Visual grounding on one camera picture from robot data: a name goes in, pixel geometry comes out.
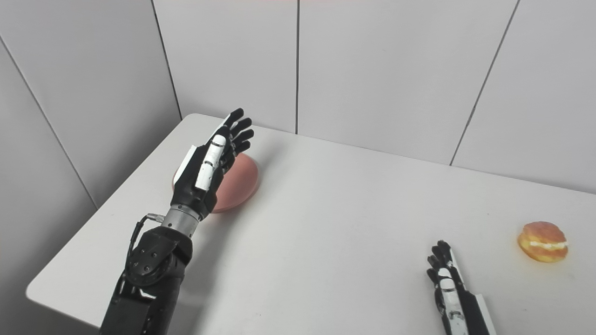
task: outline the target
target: round plate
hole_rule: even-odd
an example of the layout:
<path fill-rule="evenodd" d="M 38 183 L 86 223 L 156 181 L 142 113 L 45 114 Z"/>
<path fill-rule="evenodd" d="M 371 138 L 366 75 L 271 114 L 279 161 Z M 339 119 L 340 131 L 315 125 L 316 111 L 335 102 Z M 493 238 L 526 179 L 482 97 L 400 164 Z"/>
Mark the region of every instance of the round plate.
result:
<path fill-rule="evenodd" d="M 248 200 L 256 190 L 258 176 L 259 170 L 254 160 L 243 153 L 239 154 L 232 168 L 223 176 L 223 181 L 216 193 L 218 203 L 213 213 L 232 209 Z"/>

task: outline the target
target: robotic arm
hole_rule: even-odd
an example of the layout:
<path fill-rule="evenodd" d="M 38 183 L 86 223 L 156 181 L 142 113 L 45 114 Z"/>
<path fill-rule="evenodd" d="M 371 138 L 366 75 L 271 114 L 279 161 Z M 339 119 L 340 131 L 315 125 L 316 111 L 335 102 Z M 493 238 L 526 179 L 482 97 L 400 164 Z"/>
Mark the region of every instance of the robotic arm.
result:
<path fill-rule="evenodd" d="M 219 125 L 209 141 L 192 146 L 174 176 L 174 194 L 166 216 L 147 214 L 137 222 L 101 324 L 100 335 L 165 335 L 185 268 L 193 256 L 191 237 L 199 222 L 213 211 L 216 192 L 236 155 L 250 147 L 251 119 L 239 108 Z M 160 227 L 145 232 L 149 219 Z"/>

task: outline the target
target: white wall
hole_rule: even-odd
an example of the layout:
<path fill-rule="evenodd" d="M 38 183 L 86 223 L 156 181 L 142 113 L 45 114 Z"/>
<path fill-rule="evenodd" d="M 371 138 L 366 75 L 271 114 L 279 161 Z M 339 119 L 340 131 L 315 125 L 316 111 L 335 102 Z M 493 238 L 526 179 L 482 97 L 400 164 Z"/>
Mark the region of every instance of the white wall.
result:
<path fill-rule="evenodd" d="M 294 132 L 297 1 L 155 0 L 182 115 Z"/>
<path fill-rule="evenodd" d="M 0 333 L 94 334 L 25 298 L 28 283 L 96 208 L 1 43 L 0 157 Z"/>
<path fill-rule="evenodd" d="M 302 135 L 449 164 L 516 0 L 302 1 Z"/>
<path fill-rule="evenodd" d="M 595 11 L 521 0 L 455 166 L 596 193 Z"/>
<path fill-rule="evenodd" d="M 97 205 L 181 120 L 150 0 L 3 0 L 0 35 Z"/>

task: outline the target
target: silver cylindrical joint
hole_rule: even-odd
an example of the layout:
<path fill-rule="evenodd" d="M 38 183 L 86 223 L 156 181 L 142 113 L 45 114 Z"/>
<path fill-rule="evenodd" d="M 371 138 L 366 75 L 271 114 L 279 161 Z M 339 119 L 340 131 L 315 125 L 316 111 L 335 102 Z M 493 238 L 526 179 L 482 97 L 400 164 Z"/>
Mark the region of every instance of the silver cylindrical joint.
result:
<path fill-rule="evenodd" d="M 175 229 L 188 237 L 192 237 L 199 222 L 197 212 L 183 204 L 176 204 L 167 211 L 162 227 Z"/>

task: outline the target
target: pastry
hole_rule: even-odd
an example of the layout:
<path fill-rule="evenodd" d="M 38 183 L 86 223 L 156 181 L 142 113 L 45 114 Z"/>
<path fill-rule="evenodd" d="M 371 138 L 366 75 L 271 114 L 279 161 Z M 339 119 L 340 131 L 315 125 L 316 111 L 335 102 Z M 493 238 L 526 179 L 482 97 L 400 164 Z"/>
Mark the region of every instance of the pastry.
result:
<path fill-rule="evenodd" d="M 555 224 L 546 221 L 525 225 L 517 244 L 532 259 L 545 263 L 563 260 L 569 251 L 565 234 Z"/>

